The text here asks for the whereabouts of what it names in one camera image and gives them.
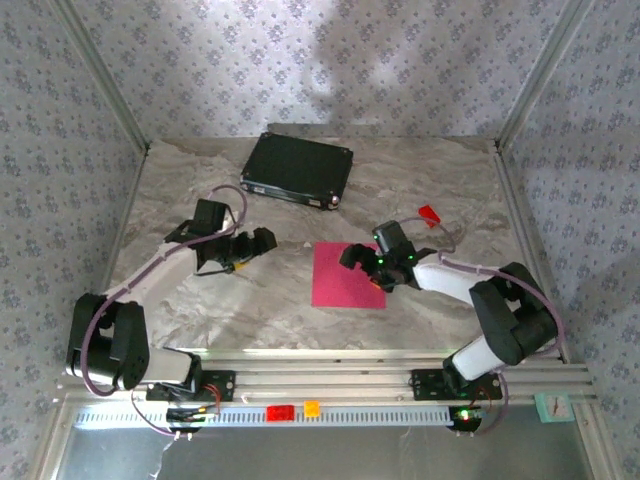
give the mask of black box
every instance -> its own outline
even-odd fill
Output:
[[[348,148],[263,133],[240,176],[247,191],[336,209],[353,164]]]

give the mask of patterned wallpaper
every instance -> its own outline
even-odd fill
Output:
[[[640,4],[596,2],[509,158],[630,478],[640,478],[639,65]]]
[[[148,138],[495,136],[564,0],[77,0]]]
[[[0,18],[0,478],[14,479],[140,159],[45,4],[3,2]]]

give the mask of marble tabletop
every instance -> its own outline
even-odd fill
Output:
[[[316,241],[371,242],[371,229],[430,204],[458,242],[455,258],[521,261],[488,143],[482,139],[315,139],[354,151],[342,204],[320,211],[249,195],[245,229],[265,226],[278,248],[232,275],[191,277],[146,313],[154,346],[200,348],[448,349],[475,338],[472,308],[438,293],[397,288],[384,310],[311,306]],[[191,218],[198,198],[238,184],[256,139],[154,142],[142,171],[112,284],[150,258]],[[234,192],[216,199],[240,205]],[[445,245],[438,229],[406,224],[416,247]]]

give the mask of red clip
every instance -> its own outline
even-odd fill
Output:
[[[427,220],[433,220],[433,222],[427,222],[429,228],[433,228],[440,223],[440,217],[433,210],[433,208],[431,208],[431,205],[425,205],[424,207],[422,207],[420,210],[418,210],[418,214],[421,217],[426,218]]]
[[[267,422],[293,422],[296,407],[293,405],[270,405],[267,407]]]

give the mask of pink paper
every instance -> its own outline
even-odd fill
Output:
[[[311,305],[314,307],[386,308],[385,293],[360,266],[349,270],[340,256],[350,243],[318,242],[313,252]]]

